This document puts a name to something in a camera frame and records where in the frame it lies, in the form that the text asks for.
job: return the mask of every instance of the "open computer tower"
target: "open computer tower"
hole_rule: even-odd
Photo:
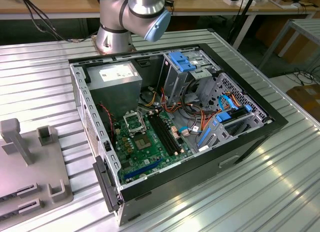
[[[69,61],[119,225],[241,163],[287,121],[207,44]]]

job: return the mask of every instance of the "black case frame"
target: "black case frame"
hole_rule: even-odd
[[[108,189],[108,191],[104,189],[112,186],[112,184],[104,183],[105,181],[114,181],[113,178],[109,177],[99,179],[101,189],[104,190],[103,195],[108,205],[108,210],[110,212],[117,212],[119,225],[135,219],[141,214],[148,212],[149,210],[152,210],[187,190],[205,182],[227,168],[242,162],[263,142],[281,130],[281,128],[288,123],[288,121],[276,109],[274,109],[254,88],[252,88],[205,43],[149,49],[138,52],[143,54],[148,53],[152,56],[152,52],[154,51],[187,49],[192,47],[198,47],[199,50],[203,50],[216,64],[221,67],[224,73],[231,77],[233,81],[236,82],[237,85],[240,86],[243,91],[268,114],[268,118],[273,120],[273,122],[265,124],[263,127],[256,129],[252,133],[244,134],[237,139],[183,162],[169,170],[148,177],[148,179],[138,184],[121,190],[120,194],[116,194],[116,192],[115,194],[110,194],[110,189]],[[81,63],[91,60],[91,63],[76,65],[77,67],[83,67],[84,71],[86,71],[87,67],[107,64],[103,63],[101,58],[111,57],[115,60],[115,56],[126,56],[129,54],[131,54],[131,52],[70,59],[69,63]],[[106,171],[101,171],[99,169],[102,168],[101,163],[103,163],[100,158],[96,159],[96,161],[97,162],[93,166],[99,178],[107,177],[108,174],[111,174],[106,173],[106,171],[108,171],[108,166],[105,163],[103,166],[106,167]]]

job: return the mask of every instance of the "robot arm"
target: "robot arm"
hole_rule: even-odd
[[[166,31],[170,17],[165,0],[100,0],[96,46],[104,54],[132,51],[130,32],[155,42]]]

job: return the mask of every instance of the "blue robot arm cap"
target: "blue robot arm cap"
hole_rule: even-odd
[[[145,34],[144,39],[150,42],[156,42],[166,32],[171,18],[171,13],[165,9],[163,13],[157,18],[155,23],[151,26]]]

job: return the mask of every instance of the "red cable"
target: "red cable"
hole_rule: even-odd
[[[110,114],[109,110],[107,110],[106,107],[104,107],[102,104],[99,104],[99,105],[108,113],[109,122],[110,122],[110,127],[111,127],[111,143],[113,143],[113,140],[114,140],[114,129],[112,128],[111,114]]]

